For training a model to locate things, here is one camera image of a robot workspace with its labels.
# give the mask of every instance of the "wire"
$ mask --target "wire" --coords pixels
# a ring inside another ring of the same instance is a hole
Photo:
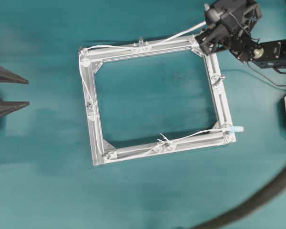
[[[286,87],[286,84],[277,84],[275,82],[273,82],[272,80],[270,80],[268,77],[266,77],[264,74],[260,73],[258,70],[254,69],[253,67],[251,67],[249,65],[249,62],[247,62],[248,67],[253,70],[254,72],[256,72],[257,74],[261,75],[262,77],[264,77],[265,79],[267,79],[270,83],[272,83],[274,86],[277,87]]]
[[[178,37],[180,37],[180,36],[182,36],[184,34],[187,34],[189,32],[197,30],[197,29],[199,29],[199,28],[201,28],[201,27],[203,27],[205,25],[206,25],[206,22],[203,21],[203,22],[201,22],[201,23],[199,23],[199,24],[197,24],[197,25],[195,25],[195,26],[193,26],[193,27],[191,27],[191,28],[189,28],[189,29],[187,29],[185,31],[177,33],[174,36],[168,37],[168,38],[164,39],[163,41],[157,42],[155,44],[149,44],[149,46],[153,47],[153,46],[156,46],[156,45],[159,45],[159,44],[164,44],[164,43],[166,43],[168,41],[171,41],[172,39],[178,38]],[[91,46],[91,47],[89,47],[87,49],[89,50],[89,49],[98,49],[98,48],[117,48],[117,49],[132,50],[132,49],[135,49],[136,47],[125,47],[125,46],[115,46],[115,45],[95,45],[95,46]]]
[[[237,22],[237,24],[244,30],[244,32],[245,32],[252,40],[255,40],[255,41],[257,41],[257,43],[259,43],[259,41],[260,41],[259,38],[252,38],[251,33],[248,32],[248,31],[242,26],[242,24],[239,22],[239,20],[236,18],[236,16],[234,16],[234,14],[231,13],[231,12],[228,12],[228,13],[231,15],[231,17],[234,18],[234,20]]]
[[[211,132],[211,131],[217,131],[218,132],[218,131],[227,131],[227,130],[228,130],[227,128],[202,130],[202,131],[196,132],[194,134],[191,134],[191,135],[188,135],[188,136],[185,136],[185,137],[181,137],[181,138],[177,138],[177,139],[174,139],[174,140],[170,140],[170,142],[180,141],[180,140],[183,140],[183,139],[195,136],[195,135],[203,134],[203,133],[206,133],[206,132]],[[127,156],[127,159],[133,159],[133,158],[137,158],[138,156],[149,155],[152,151],[155,151],[156,148],[163,146],[165,143],[166,143],[166,141],[162,141],[160,144],[156,143],[154,145],[154,147],[152,147],[152,148],[149,147],[149,148],[139,149],[139,150],[145,150],[145,149],[149,149],[149,150],[146,151],[146,152],[141,152],[141,153],[138,153],[138,154]],[[121,159],[121,158],[112,158],[110,160],[119,160],[119,159]]]
[[[259,207],[271,201],[282,191],[286,189],[286,167],[267,185],[254,193],[245,202],[237,207],[225,212],[224,214],[211,219],[191,229],[218,229],[230,223],[236,222],[249,214],[253,213]]]
[[[206,25],[206,22],[203,21],[203,22],[201,22],[201,23],[199,23],[199,24],[197,24],[197,25],[195,25],[195,26],[193,26],[193,27],[191,27],[191,28],[189,28],[189,29],[187,29],[187,30],[185,30],[185,31],[182,31],[182,32],[180,32],[180,33],[177,33],[177,34],[174,35],[174,36],[168,37],[168,38],[164,39],[164,40],[161,41],[161,42],[152,44],[152,46],[158,45],[158,44],[162,44],[162,43],[166,43],[166,42],[168,42],[168,41],[170,41],[170,40],[172,40],[172,39],[175,39],[175,38],[177,38],[177,37],[180,37],[180,36],[182,36],[182,35],[184,35],[184,34],[187,34],[187,33],[189,33],[189,32],[192,32],[192,31],[194,31],[194,30],[197,30],[197,29],[199,29],[199,28],[201,28],[201,27],[203,27],[203,26],[205,26],[205,25]]]
[[[99,48],[117,48],[117,49],[126,49],[126,50],[130,50],[133,47],[124,47],[124,46],[115,46],[115,45],[95,45],[95,46],[91,46],[89,49],[99,49]]]

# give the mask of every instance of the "aluminum extrusion bar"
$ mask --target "aluminum extrusion bar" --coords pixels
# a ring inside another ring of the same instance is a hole
[[[163,40],[152,42],[138,42],[110,48],[87,49],[79,53],[79,68],[83,81],[84,99],[87,111],[88,128],[94,165],[124,161],[145,156],[162,155],[202,147],[220,146],[236,141],[232,132],[212,131],[207,134],[188,137],[181,140],[173,140],[175,147],[164,144],[161,149],[155,150],[159,142],[115,148],[102,136],[102,125],[95,87],[95,74],[105,62],[127,60],[145,56],[153,56],[172,52],[191,50],[203,58],[206,67],[206,75],[214,103],[217,117],[215,128],[233,126],[228,101],[224,88],[224,76],[221,75],[216,54],[204,55],[195,40],[195,35],[175,38],[169,42]]]

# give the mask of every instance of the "bolt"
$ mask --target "bolt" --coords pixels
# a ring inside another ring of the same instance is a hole
[[[142,47],[144,44],[144,39],[143,37],[139,37],[139,47]]]
[[[87,105],[86,105],[87,108],[91,108],[91,103],[87,102]]]

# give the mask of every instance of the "small white clip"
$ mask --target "small white clip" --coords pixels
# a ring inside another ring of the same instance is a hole
[[[157,153],[162,153],[163,151],[174,151],[177,147],[177,144],[171,140],[169,140],[165,135],[161,134],[160,135],[163,137],[163,140],[157,139],[158,143],[156,146],[153,148],[154,151]]]

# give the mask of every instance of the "white string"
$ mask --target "white string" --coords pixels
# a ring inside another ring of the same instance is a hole
[[[164,39],[163,41],[157,42],[155,44],[149,44],[148,46],[149,47],[153,47],[155,45],[164,44],[164,43],[166,43],[168,41],[171,41],[172,39],[178,38],[178,37],[180,37],[180,36],[182,36],[184,34],[187,34],[189,32],[197,30],[197,29],[199,29],[199,28],[201,28],[201,27],[203,27],[205,25],[206,25],[206,22],[203,21],[203,22],[201,22],[201,23],[199,23],[199,24],[197,24],[197,25],[195,25],[195,26],[193,26],[193,27],[191,27],[191,28],[189,28],[189,29],[187,29],[185,31],[177,33],[176,35],[168,37],[168,38]],[[131,49],[135,49],[136,47],[125,47],[125,46],[115,46],[115,45],[95,45],[95,46],[89,47],[88,50],[89,49],[98,49],[98,48],[118,48],[118,49],[131,50]]]
[[[176,35],[174,35],[174,36],[171,36],[171,37],[169,37],[169,38],[166,38],[165,40],[163,40],[163,41],[161,41],[161,42],[158,42],[158,43],[156,43],[156,44],[153,44],[153,45],[158,45],[158,44],[162,44],[162,43],[166,43],[166,42],[168,42],[168,41],[170,41],[170,40],[172,40],[172,39],[175,39],[175,38],[177,38],[177,37],[180,37],[180,36],[182,36],[182,35],[184,35],[184,34],[187,34],[187,33],[189,33],[189,32],[192,32],[192,31],[194,31],[194,30],[197,30],[197,29],[199,29],[199,28],[201,28],[201,27],[203,27],[203,26],[205,26],[206,25],[206,22],[204,21],[204,22],[201,22],[201,23],[199,23],[199,24],[197,24],[197,25],[195,25],[195,26],[193,26],[193,27],[191,27],[191,28],[189,28],[189,29],[187,29],[187,30],[185,30],[185,31],[182,31],[182,32],[180,32],[180,33],[177,33]]]
[[[169,140],[165,135],[161,134],[160,135],[165,139],[165,141],[163,140],[160,140],[158,139],[159,143],[156,143],[154,145],[154,147],[152,148],[143,148],[143,149],[140,149],[140,150],[145,150],[145,149],[149,149],[148,151],[146,152],[142,152],[142,153],[138,153],[138,154],[135,154],[135,155],[131,155],[131,156],[128,156],[127,159],[133,159],[133,158],[137,158],[138,156],[145,156],[145,155],[149,155],[152,151],[155,151],[156,148],[158,147],[161,147],[163,146],[166,142],[175,142],[175,141],[180,141],[180,140],[183,140],[183,139],[186,139],[186,138],[189,138],[189,137],[192,137],[192,136],[195,136],[195,135],[199,135],[199,134],[203,134],[203,133],[206,133],[206,132],[211,132],[211,131],[227,131],[227,128],[218,128],[218,129],[209,129],[209,130],[202,130],[202,131],[199,131],[199,132],[196,132],[194,134],[191,134],[191,135],[188,135],[188,136],[185,136],[185,137],[181,137],[181,138],[177,138],[177,139],[174,139],[174,140]]]

